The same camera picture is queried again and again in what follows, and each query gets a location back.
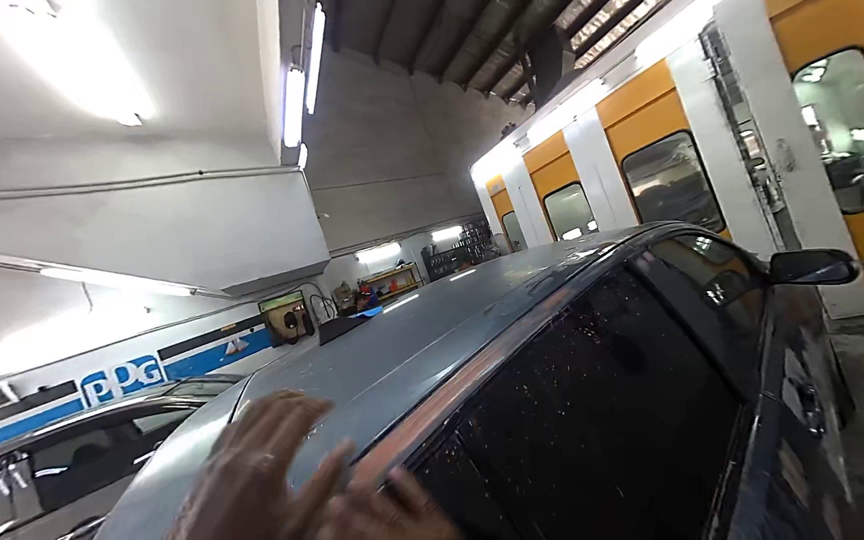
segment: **ppg logo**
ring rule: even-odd
[[[81,379],[79,386],[88,407],[127,396],[142,388],[161,385],[162,368],[154,356],[146,355],[124,364],[106,368]]]

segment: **side mirror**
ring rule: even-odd
[[[854,282],[859,272],[846,251],[802,250],[772,255],[769,277],[773,284],[841,286]]]

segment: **booth window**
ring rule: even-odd
[[[642,223],[676,220],[725,229],[709,177],[688,130],[676,131],[622,159],[631,199]]]
[[[864,54],[846,49],[813,61],[793,87],[839,208],[864,212]]]
[[[558,240],[578,239],[599,230],[586,192],[577,181],[549,193],[542,202]]]
[[[505,234],[509,238],[509,246],[511,251],[517,252],[525,249],[525,235],[522,234],[522,227],[519,225],[519,218],[514,211],[511,211],[502,216],[502,227],[505,228]]]

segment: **wall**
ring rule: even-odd
[[[323,52],[306,116],[306,176],[328,249],[342,255],[394,235],[481,215],[469,167],[528,113],[514,104]]]

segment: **car roof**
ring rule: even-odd
[[[178,427],[138,473],[96,539],[162,538],[234,412],[283,388],[335,403],[295,457],[290,485],[307,480],[344,438],[365,451],[572,276],[592,264],[619,264],[622,258],[610,256],[619,244],[660,225],[598,232],[499,257],[420,287],[322,346],[272,362],[236,386],[241,396],[235,389],[224,392]]]

